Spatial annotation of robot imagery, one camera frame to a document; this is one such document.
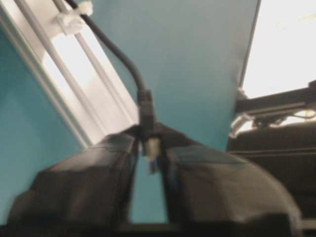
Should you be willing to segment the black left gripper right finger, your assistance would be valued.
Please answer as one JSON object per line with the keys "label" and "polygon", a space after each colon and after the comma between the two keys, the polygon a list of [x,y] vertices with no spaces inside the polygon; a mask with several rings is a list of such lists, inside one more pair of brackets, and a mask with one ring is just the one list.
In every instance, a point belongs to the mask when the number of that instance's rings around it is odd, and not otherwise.
{"label": "black left gripper right finger", "polygon": [[265,169],[162,123],[156,130],[171,223],[218,237],[302,236],[298,205]]}

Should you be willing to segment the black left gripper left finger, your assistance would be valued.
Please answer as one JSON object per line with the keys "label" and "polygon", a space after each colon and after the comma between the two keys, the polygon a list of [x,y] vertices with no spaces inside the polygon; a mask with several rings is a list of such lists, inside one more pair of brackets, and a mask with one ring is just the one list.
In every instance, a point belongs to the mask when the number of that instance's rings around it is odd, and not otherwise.
{"label": "black left gripper left finger", "polygon": [[109,237],[128,223],[139,128],[40,171],[9,211],[7,237]]}

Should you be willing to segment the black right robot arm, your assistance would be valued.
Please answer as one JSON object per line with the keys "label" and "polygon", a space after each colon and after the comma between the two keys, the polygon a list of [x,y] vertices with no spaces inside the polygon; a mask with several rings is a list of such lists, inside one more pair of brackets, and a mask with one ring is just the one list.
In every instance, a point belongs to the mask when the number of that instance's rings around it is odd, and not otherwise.
{"label": "black right robot arm", "polygon": [[305,88],[239,99],[235,114],[250,116],[253,128],[228,141],[227,151],[247,158],[281,181],[305,219],[316,217],[316,122],[282,122],[316,110],[316,82]]}

